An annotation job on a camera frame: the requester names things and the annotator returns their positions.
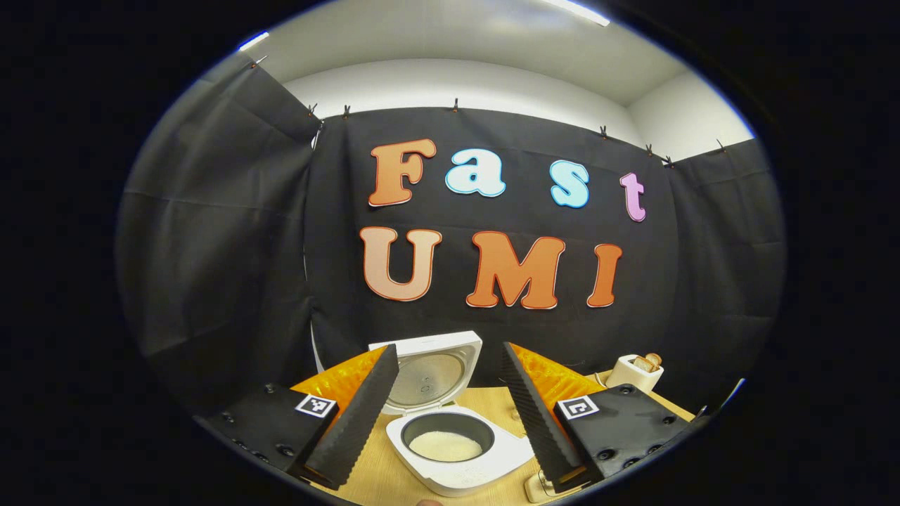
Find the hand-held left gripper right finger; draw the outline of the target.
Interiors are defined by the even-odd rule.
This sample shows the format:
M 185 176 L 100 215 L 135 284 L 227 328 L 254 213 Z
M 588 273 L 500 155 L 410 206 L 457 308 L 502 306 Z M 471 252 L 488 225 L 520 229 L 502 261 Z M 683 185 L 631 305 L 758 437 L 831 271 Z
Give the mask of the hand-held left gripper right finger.
M 501 374 L 538 465 L 557 493 L 655 459 L 697 426 L 636 385 L 602 387 L 511 342 L 503 344 Z

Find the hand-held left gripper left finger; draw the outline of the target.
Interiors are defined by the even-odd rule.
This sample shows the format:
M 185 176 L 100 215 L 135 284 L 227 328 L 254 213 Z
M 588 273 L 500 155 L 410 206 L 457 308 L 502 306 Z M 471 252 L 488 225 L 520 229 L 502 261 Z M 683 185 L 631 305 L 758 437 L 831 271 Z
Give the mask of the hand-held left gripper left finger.
M 253 387 L 196 422 L 267 467 L 337 490 L 347 483 L 398 372 L 396 346 L 379 346 L 294 387 Z

